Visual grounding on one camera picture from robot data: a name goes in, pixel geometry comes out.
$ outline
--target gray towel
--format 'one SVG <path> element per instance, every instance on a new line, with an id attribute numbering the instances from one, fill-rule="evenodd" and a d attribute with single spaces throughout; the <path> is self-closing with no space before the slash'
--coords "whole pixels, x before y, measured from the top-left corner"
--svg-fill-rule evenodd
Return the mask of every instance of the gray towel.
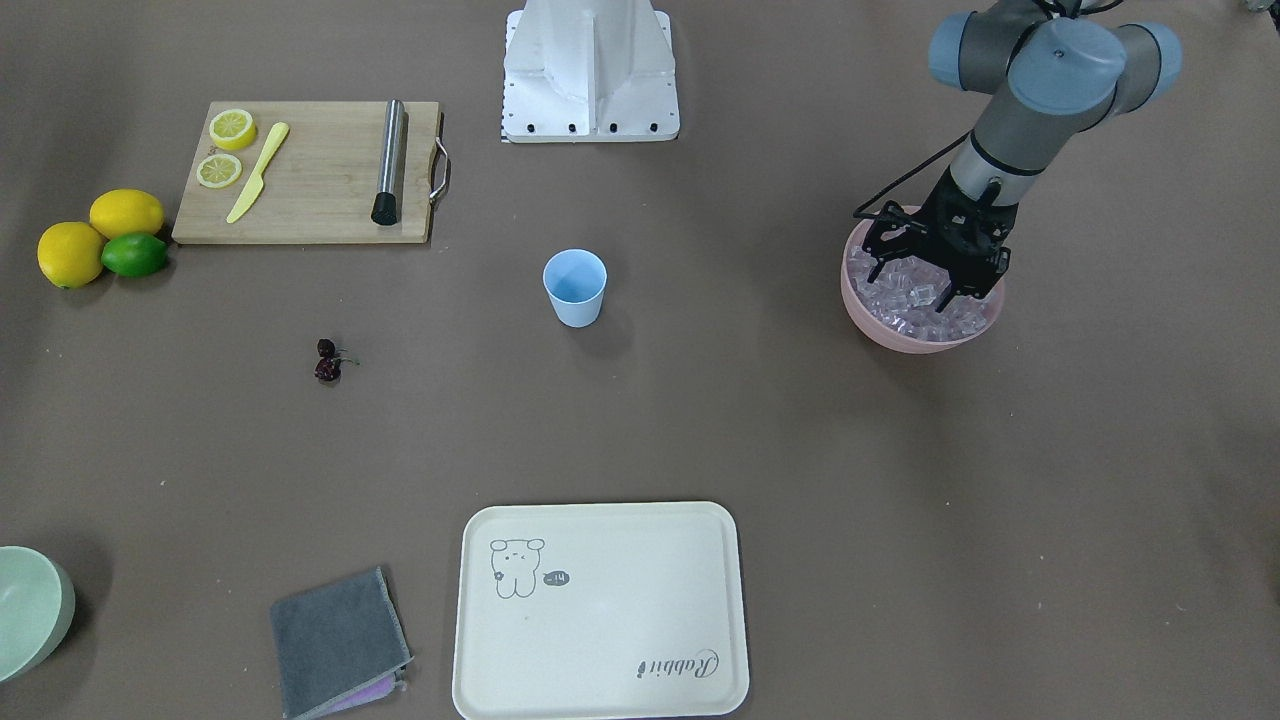
<path id="1" fill-rule="evenodd" d="M 381 568 L 276 602 L 271 634 L 287 720 L 376 700 L 385 693 L 362 691 L 398 682 L 412 660 Z"/>

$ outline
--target citrus fruit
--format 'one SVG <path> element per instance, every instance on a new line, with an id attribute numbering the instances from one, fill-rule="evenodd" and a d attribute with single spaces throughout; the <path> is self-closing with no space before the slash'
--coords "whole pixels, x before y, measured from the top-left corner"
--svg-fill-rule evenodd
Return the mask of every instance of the citrus fruit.
<path id="1" fill-rule="evenodd" d="M 90 206 L 88 224 L 108 238 L 131 232 L 156 233 L 164 227 L 164 206 L 141 190 L 113 190 Z"/>
<path id="2" fill-rule="evenodd" d="M 239 158 L 215 152 L 196 167 L 196 179 L 205 187 L 218 190 L 239 179 Z"/>
<path id="3" fill-rule="evenodd" d="M 243 150 L 257 137 L 257 126 L 248 110 L 232 108 L 214 115 L 209 122 L 209 137 L 223 150 Z"/>
<path id="4" fill-rule="evenodd" d="M 58 223 L 40 236 L 36 246 L 40 272 L 58 287 L 88 284 L 102 272 L 105 240 L 88 223 Z"/>
<path id="5" fill-rule="evenodd" d="M 165 246 L 160 238 L 145 232 L 131 232 L 113 238 L 102 247 L 102 264 L 127 278 L 140 278 L 164 268 Z"/>

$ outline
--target metal muddler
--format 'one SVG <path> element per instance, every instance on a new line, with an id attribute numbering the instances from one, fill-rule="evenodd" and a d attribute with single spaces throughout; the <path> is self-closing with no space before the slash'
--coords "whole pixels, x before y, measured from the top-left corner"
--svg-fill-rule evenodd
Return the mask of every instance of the metal muddler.
<path id="1" fill-rule="evenodd" d="M 387 102 L 387 120 L 383 127 L 383 163 L 378 176 L 378 195 L 370 218 L 379 225 L 399 222 L 401 197 L 404 192 L 404 145 L 408 132 L 408 114 L 399 100 Z"/>

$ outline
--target lemon slice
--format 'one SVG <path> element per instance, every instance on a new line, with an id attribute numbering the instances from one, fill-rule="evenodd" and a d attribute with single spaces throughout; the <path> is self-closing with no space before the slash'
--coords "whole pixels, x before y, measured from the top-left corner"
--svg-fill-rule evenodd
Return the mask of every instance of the lemon slice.
<path id="1" fill-rule="evenodd" d="M 257 137 L 257 126 L 248 110 L 232 108 L 214 115 L 209 123 L 209 137 L 223 150 L 243 150 Z"/>
<path id="2" fill-rule="evenodd" d="M 200 161 L 196 179 L 205 187 L 218 190 L 239 179 L 241 169 L 239 158 L 216 152 Z"/>

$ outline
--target yellow knife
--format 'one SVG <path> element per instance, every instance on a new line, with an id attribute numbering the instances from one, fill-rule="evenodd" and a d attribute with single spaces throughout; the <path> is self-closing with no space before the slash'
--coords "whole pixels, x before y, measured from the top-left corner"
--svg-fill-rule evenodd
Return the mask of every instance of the yellow knife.
<path id="1" fill-rule="evenodd" d="M 236 205 L 232 205 L 232 211 L 227 214 L 228 223 L 238 220 L 241 215 L 253 206 L 257 196 L 262 195 L 262 187 L 265 187 L 262 183 L 262 172 L 266 170 L 266 164 L 275 156 L 275 151 L 280 149 L 287 135 L 289 135 L 289 123 L 275 123 L 271 126 L 271 132 L 266 133 L 266 142 L 262 143 L 262 154 L 257 156 L 257 164 L 253 165 L 248 179 L 244 181 L 244 190 L 236 199 Z"/>

